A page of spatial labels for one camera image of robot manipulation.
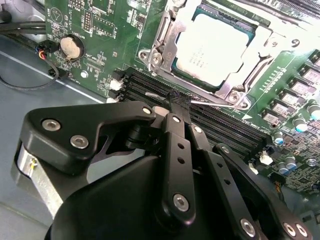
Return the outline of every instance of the bolt head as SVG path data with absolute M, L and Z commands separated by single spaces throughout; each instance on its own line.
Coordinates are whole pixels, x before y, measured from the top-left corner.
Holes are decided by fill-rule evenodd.
M 61 129 L 61 125 L 58 121 L 54 119 L 46 119 L 42 122 L 42 127 L 50 132 L 55 132 Z
M 198 126 L 195 126 L 195 127 L 194 127 L 194 130 L 195 130 L 198 134 L 201 134 L 201 133 L 202 133 L 201 128 L 198 127 Z

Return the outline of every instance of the silver cylinder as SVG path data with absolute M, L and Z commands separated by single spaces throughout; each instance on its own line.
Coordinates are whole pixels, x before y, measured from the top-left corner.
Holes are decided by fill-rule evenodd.
M 320 106 L 318 104 L 312 104 L 308 106 L 307 111 L 314 120 L 320 120 Z
M 286 174 L 289 171 L 285 162 L 279 162 L 278 171 L 280 174 Z
M 284 138 L 283 138 L 283 133 L 282 132 L 276 131 L 273 134 L 273 137 L 274 137 L 274 143 L 275 144 L 281 145 L 281 144 L 284 143 Z
M 289 170 L 293 170 L 297 167 L 296 159 L 293 156 L 288 156 L 285 158 L 285 166 Z

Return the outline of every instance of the mounting hole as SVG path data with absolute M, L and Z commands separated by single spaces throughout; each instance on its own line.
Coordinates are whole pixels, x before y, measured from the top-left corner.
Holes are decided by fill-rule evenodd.
M 185 164 L 185 160 L 183 160 L 181 157 L 178 157 L 178 162 L 181 164 Z
M 224 179 L 224 182 L 227 184 L 227 185 L 230 185 L 231 182 L 228 180 L 228 179 Z
M 271 129 L 276 129 L 277 127 L 278 127 L 277 124 L 271 124 L 271 125 L 270 125 L 270 128 L 271 128 Z
M 140 53 L 140 58 L 145 60 L 147 58 L 147 54 L 145 52 Z
M 181 149 L 185 149 L 185 146 L 183 146 L 181 143 L 178 143 L 178 147 Z

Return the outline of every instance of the motherboard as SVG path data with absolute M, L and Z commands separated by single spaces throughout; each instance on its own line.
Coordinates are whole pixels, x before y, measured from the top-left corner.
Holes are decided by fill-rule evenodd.
M 47 39 L 60 45 L 47 57 L 72 81 L 117 102 L 124 81 L 115 71 L 134 69 L 190 94 L 194 104 L 272 136 L 274 151 L 252 159 L 256 171 L 319 192 L 316 1 L 260 1 L 292 21 L 232 0 L 45 2 Z

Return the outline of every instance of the gray metal surface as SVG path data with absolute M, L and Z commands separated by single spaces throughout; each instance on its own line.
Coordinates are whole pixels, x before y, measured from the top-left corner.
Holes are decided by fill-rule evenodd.
M 6 54 L 30 64 L 31 68 L 10 59 L 13 57 L 6 57 Z M 25 86 L 43 84 L 50 80 L 41 73 L 46 70 L 48 70 L 46 64 L 35 54 L 5 38 L 0 38 L 0 75 L 8 82 L 25 84 Z M 10 209 L 6 210 L 6 213 L 15 212 L 12 213 L 12 216 L 0 213 L 1 240 L 43 239 L 44 232 L 37 229 L 44 228 L 44 225 L 49 226 L 52 222 L 52 217 L 44 203 L 19 189 L 10 175 L 26 113 L 37 108 L 94 103 L 96 101 L 59 83 L 32 92 L 12 90 L 0 84 L 0 206 L 7 206 L 6 209 Z M 25 234 L 26 229 L 19 226 L 23 226 L 23 223 L 27 224 L 26 218 L 18 216 L 27 216 L 28 219 L 33 219 L 32 225 L 38 225 L 34 227 L 36 232 L 33 233 L 34 230 L 29 229 L 30 233 Z M 9 221 L 11 218 L 14 218 L 14 223 Z

